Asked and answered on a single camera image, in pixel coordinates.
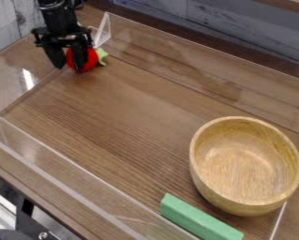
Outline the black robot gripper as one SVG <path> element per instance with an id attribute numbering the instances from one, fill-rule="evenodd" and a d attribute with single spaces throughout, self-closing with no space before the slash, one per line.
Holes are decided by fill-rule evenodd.
<path id="1" fill-rule="evenodd" d="M 62 69 L 67 63 L 62 48 L 73 45 L 74 66 L 83 71 L 93 40 L 90 29 L 78 22 L 75 0 L 38 0 L 38 6 L 46 25 L 31 30 L 37 46 L 45 48 L 54 66 Z"/>

